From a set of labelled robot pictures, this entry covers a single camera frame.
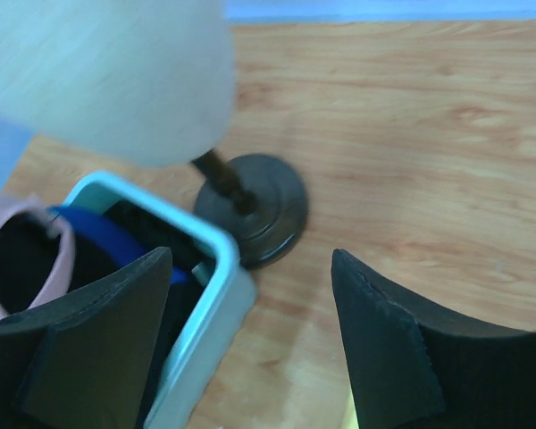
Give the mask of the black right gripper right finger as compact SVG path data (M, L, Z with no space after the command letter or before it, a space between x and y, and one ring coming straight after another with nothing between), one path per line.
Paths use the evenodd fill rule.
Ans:
M331 285L362 428L536 428L536 332L443 307L337 249Z

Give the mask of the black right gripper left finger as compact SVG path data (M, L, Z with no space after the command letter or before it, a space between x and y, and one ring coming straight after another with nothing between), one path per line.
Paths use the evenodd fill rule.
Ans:
M170 288L157 248L0 322L0 428L133 428Z

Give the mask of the pink sport baseball cap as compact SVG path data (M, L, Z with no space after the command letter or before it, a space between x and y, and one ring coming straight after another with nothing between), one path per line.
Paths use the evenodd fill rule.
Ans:
M67 221L37 198L0 195L0 320L66 294L74 261Z

